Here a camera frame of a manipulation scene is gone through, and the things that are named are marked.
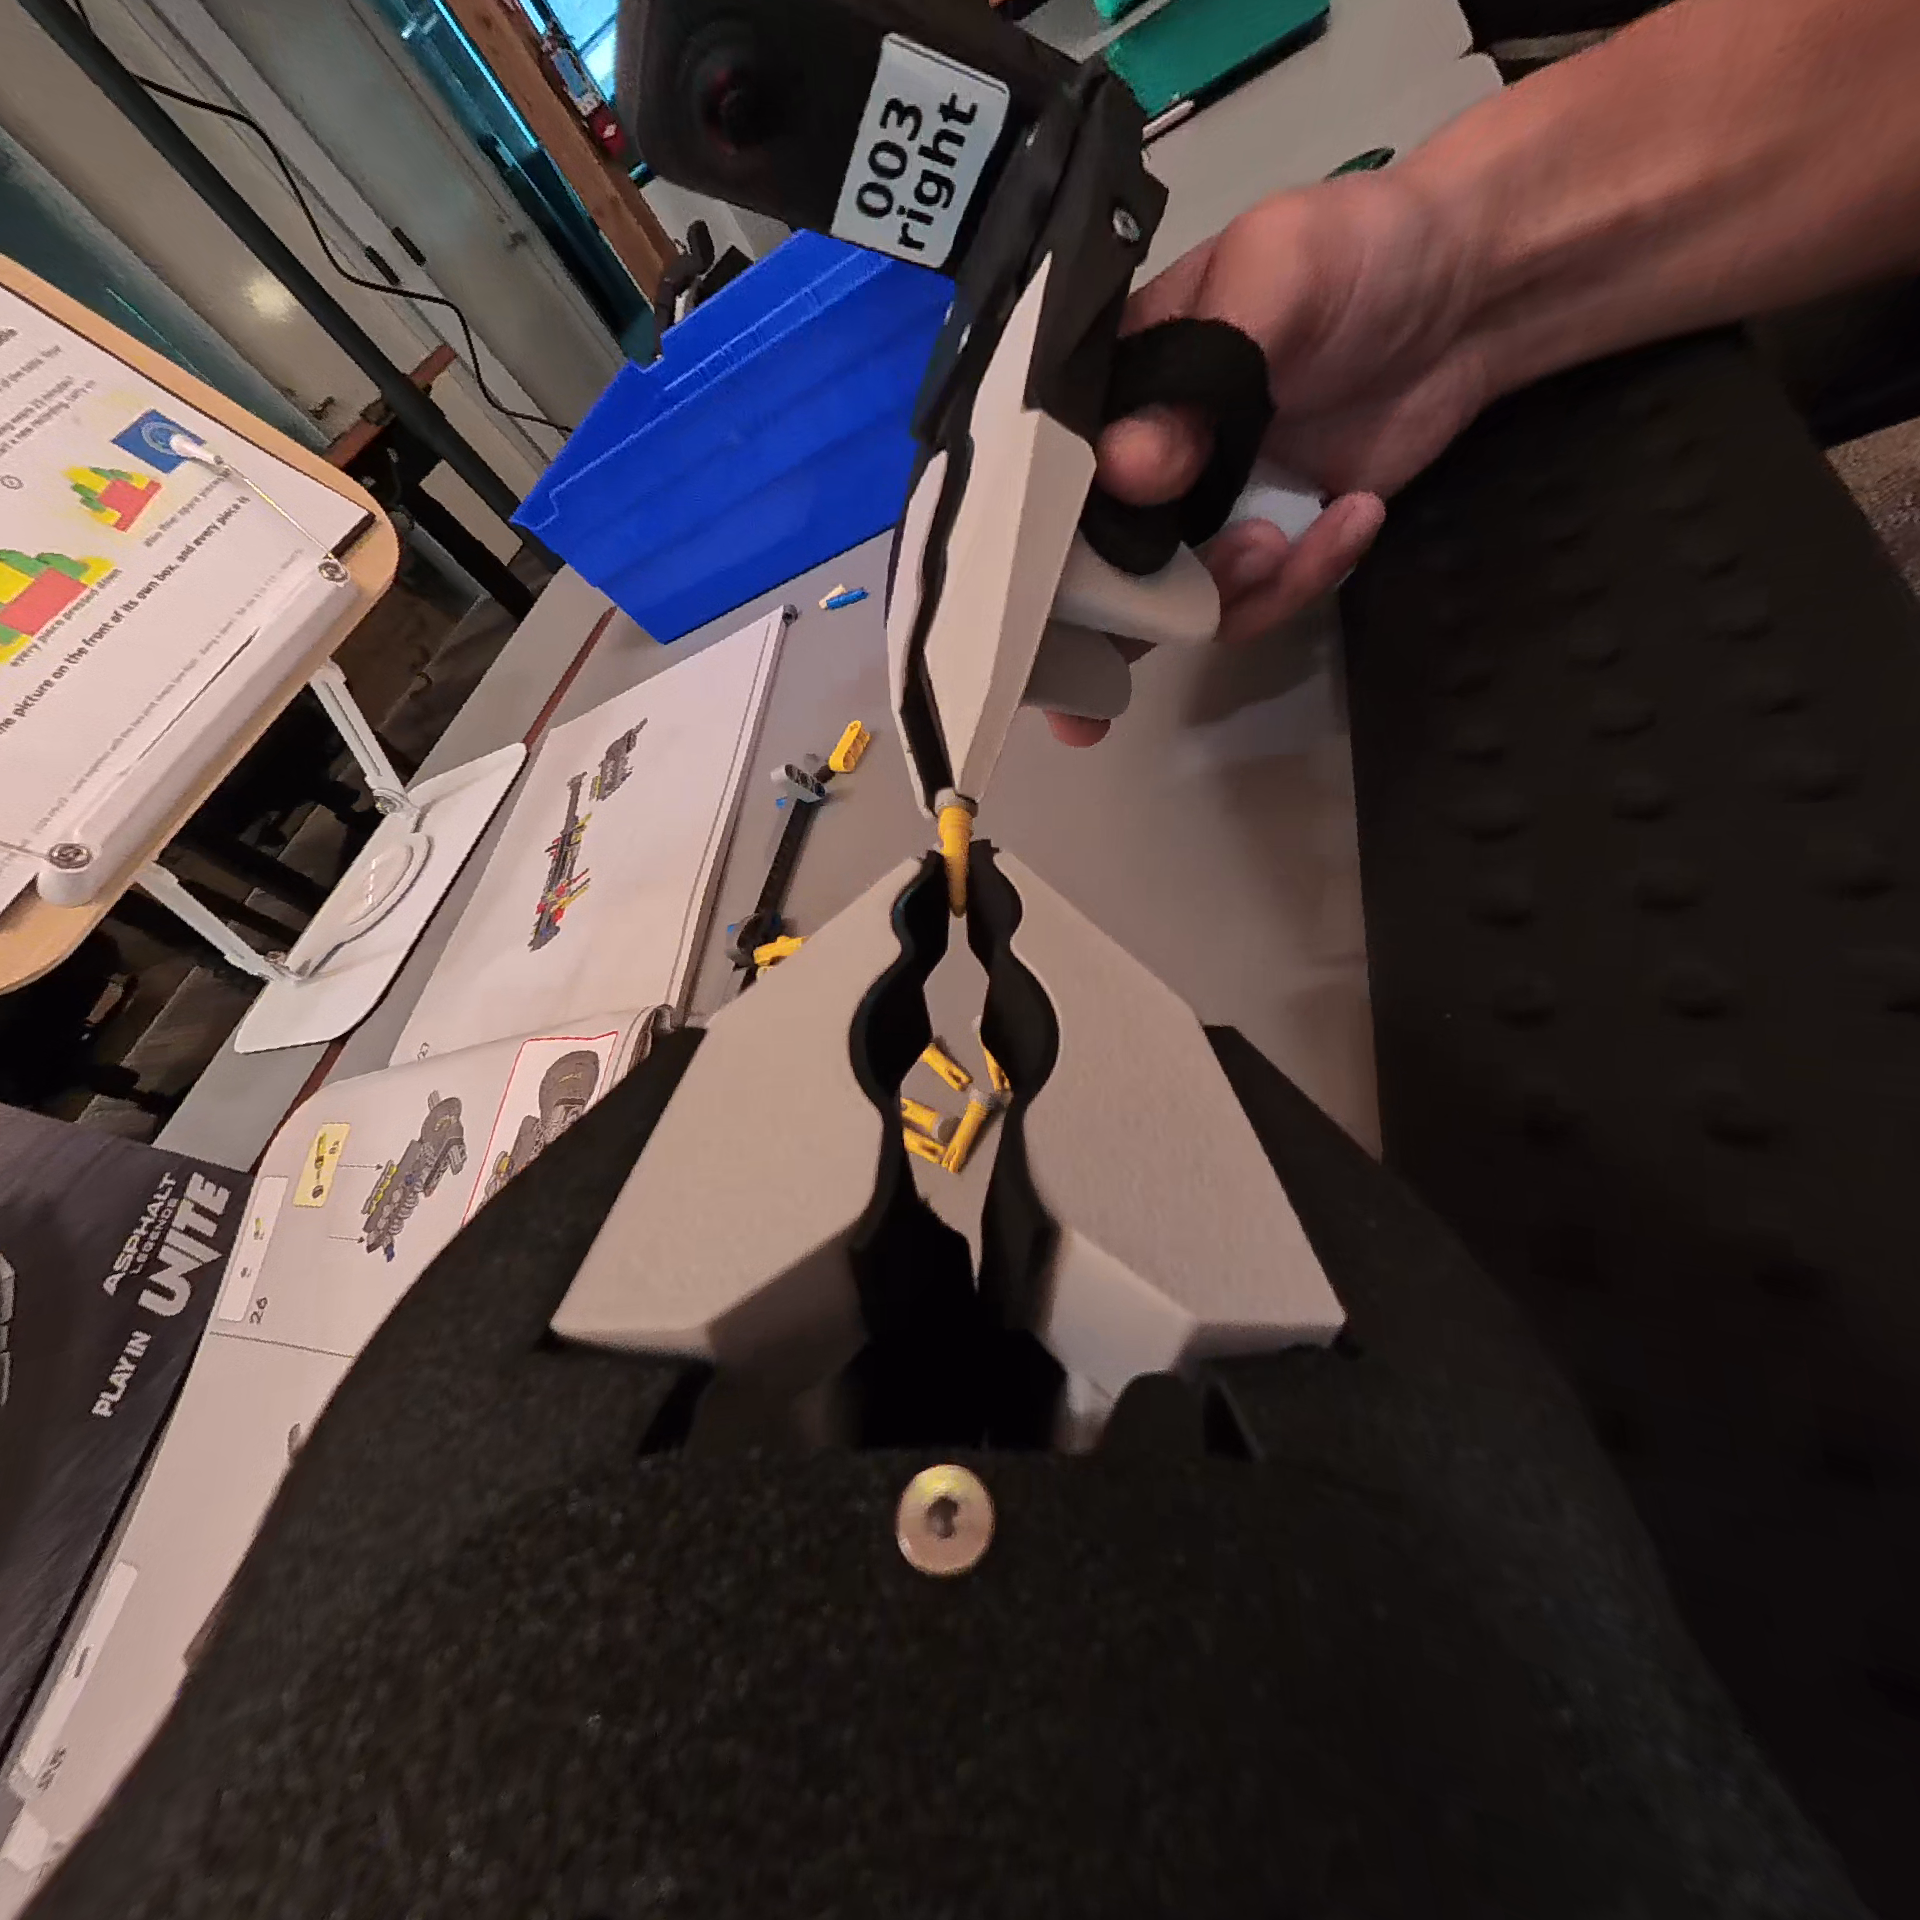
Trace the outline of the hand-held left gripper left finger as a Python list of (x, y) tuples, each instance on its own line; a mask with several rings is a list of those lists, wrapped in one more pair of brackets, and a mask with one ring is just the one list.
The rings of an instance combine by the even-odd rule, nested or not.
[(553, 1315), (691, 1365), (643, 1445), (943, 1444), (943, 1219), (900, 1116), (939, 958), (943, 863), (904, 859), (687, 1045)]

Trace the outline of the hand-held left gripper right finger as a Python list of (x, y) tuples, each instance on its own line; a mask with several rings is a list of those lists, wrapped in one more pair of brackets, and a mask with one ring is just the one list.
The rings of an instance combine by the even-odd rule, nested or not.
[(1192, 1005), (1019, 857), (973, 857), (967, 938), (1010, 1081), (979, 1295), (1061, 1377), (1050, 1440), (1093, 1452), (1145, 1377), (1330, 1346), (1347, 1309)]

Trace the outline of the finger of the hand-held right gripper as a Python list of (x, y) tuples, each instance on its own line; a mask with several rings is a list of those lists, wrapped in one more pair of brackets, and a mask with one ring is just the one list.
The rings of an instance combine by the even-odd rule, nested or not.
[(947, 424), (918, 448), (904, 508), (894, 528), (883, 594), (892, 713), (927, 819), (959, 794), (959, 679), (954, 678), (954, 532), (967, 504), (967, 426)]
[(970, 420), (970, 460), (927, 630), (927, 683), (947, 772), (936, 800), (982, 800), (1038, 658), (1096, 453), (1029, 377), (1054, 266), (1045, 260), (999, 333)]

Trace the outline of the pile of yellow toy pins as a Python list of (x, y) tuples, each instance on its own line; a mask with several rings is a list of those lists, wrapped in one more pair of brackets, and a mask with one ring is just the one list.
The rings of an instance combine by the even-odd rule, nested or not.
[(923, 1045), (920, 1066), (931, 1072), (943, 1089), (962, 1098), (962, 1108), (946, 1110), (900, 1093), (904, 1145), (916, 1160), (939, 1164), (947, 1173), (962, 1173), (994, 1120), (1011, 1102), (1014, 1084), (1007, 1072), (991, 1052), (982, 1052), (979, 1061), (985, 1068), (982, 1078), (970, 1073), (943, 1041), (931, 1039)]

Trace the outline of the person's right forearm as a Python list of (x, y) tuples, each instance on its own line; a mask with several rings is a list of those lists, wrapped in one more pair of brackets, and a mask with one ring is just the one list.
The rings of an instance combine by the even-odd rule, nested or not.
[(1916, 4), (1671, 2), (1404, 166), (1489, 397), (1916, 271)]

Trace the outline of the toy car set box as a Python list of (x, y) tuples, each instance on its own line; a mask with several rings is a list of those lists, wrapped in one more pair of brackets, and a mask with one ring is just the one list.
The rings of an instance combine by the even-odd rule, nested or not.
[(2, 1108), (2, 1742), (217, 1302), (250, 1180)]

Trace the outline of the person's right hand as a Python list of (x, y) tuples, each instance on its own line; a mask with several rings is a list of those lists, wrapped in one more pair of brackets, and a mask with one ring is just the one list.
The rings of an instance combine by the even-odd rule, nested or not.
[(1218, 640), (1259, 638), (1337, 588), (1388, 500), (1483, 406), (1481, 255), (1451, 185), (1420, 152), (1278, 193), (1128, 300), (1125, 334), (1204, 318), (1263, 350), (1263, 457), (1323, 499), (1295, 537), (1248, 519), (1208, 544)]

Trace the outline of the dark green notebook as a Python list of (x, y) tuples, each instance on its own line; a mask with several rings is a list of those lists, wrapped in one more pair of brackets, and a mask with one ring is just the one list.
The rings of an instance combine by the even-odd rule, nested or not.
[(1329, 27), (1329, 2), (1136, 2), (1097, 55), (1145, 118), (1204, 106)]

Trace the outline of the blue plastic bin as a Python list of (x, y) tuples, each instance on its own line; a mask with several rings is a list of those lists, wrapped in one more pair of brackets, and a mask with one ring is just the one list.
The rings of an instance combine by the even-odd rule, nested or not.
[(793, 233), (623, 366), (515, 524), (673, 642), (902, 515), (954, 280)]

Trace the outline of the long black toy beam assembly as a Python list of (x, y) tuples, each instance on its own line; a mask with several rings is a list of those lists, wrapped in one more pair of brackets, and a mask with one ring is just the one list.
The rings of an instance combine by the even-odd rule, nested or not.
[(802, 934), (786, 924), (786, 902), (809, 833), (828, 804), (829, 784), (848, 777), (873, 738), (873, 730), (851, 721), (832, 741), (828, 754), (802, 754), (772, 772), (777, 786), (780, 837), (772, 852), (769, 871), (754, 894), (754, 904), (732, 927), (732, 966), (738, 990), (750, 989), (762, 973), (802, 948)]

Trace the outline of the building instruction booklet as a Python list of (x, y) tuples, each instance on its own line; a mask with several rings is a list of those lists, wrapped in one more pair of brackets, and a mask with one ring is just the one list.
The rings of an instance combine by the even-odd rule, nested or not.
[(208, 1319), (8, 1752), (6, 1916), (156, 1738), (373, 1334), (686, 1005), (781, 634), (766, 614), (552, 730), (391, 1064), (298, 1105), (247, 1197), (185, 1189), (132, 1358), (183, 1282)]

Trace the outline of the wooden book stand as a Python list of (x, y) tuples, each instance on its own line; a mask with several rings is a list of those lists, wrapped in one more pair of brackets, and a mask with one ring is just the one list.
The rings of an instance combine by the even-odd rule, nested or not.
[[(523, 768), (524, 748), (511, 741), (437, 780), (403, 782), (350, 695), (346, 671), (338, 665), (346, 640), (395, 580), (398, 537), (387, 515), (320, 454), (278, 434), (26, 268), (6, 260), (2, 288), (34, 300), (66, 326), (122, 354), (169, 390), (224, 420), (255, 445), (270, 448), (278, 457), (306, 468), (338, 492), (361, 492), (378, 515), (373, 531), (343, 561), (324, 557), (327, 578), (350, 578), (346, 610), (306, 646), (270, 691), (232, 691), (236, 705), (247, 705), (250, 713), (236, 721), (237, 727), (223, 744), (205, 750), (203, 762), (183, 774), (161, 774), (156, 789), (140, 789), (117, 863), (82, 883), (79, 873), (89, 852), (82, 845), (55, 845), (46, 855), (50, 871), (10, 904), (2, 902), (2, 990), (17, 993), (54, 973), (132, 890), (140, 890), (211, 942), (229, 966), (263, 983), (263, 993), (232, 1039), (241, 1052), (346, 1037), (373, 1011), (421, 940), (460, 865), (507, 800)], [(241, 758), (266, 741), (270, 722), (283, 718), (299, 691), (316, 693), (324, 715), (343, 737), (381, 819), (366, 845), (349, 865), (346, 877), (324, 894), (286, 956), (272, 958), (251, 948), (227, 924), (223, 907), (199, 899), (177, 873), (164, 867), (161, 857), (215, 789), (237, 772)]]

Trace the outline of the wooden pillar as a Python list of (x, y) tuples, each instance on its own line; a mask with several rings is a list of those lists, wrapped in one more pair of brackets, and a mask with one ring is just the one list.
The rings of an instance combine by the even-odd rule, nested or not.
[(677, 240), (646, 204), (627, 140), (623, 156), (604, 156), (576, 106), (576, 62), (590, 62), (583, 39), (567, 23), (564, 2), (448, 2), (444, 11), (532, 141), (553, 160), (636, 292), (654, 296)]

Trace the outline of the black dimpled mat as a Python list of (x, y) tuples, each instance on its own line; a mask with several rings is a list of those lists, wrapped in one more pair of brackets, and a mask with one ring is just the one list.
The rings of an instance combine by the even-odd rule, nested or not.
[(1732, 329), (1493, 405), (1339, 596), (1388, 1163), (1916, 1914), (1916, 603)]

